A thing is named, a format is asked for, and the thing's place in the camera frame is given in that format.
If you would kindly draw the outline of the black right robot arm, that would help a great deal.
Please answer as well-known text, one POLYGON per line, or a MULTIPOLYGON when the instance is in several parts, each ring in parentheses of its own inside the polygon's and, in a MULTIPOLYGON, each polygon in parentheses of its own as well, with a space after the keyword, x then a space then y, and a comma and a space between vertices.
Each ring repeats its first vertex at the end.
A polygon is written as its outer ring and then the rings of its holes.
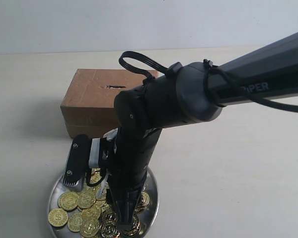
POLYGON ((132 51, 122 53, 119 63, 145 76, 142 85, 115 97, 120 125, 108 133, 108 151, 99 163, 120 230, 132 225, 164 128, 213 121, 224 107, 248 102, 298 113, 297 105, 276 102, 298 96, 298 32, 220 66, 206 59, 164 67, 132 51))

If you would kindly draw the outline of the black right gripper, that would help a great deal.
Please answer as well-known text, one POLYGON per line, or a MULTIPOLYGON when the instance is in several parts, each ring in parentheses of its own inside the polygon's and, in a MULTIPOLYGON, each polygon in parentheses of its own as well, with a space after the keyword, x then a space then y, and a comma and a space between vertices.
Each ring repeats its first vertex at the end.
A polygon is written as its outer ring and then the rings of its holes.
POLYGON ((119 127, 101 137, 99 167, 108 173, 107 182, 119 230, 129 230, 132 226, 160 134, 160 128, 136 134, 119 127))

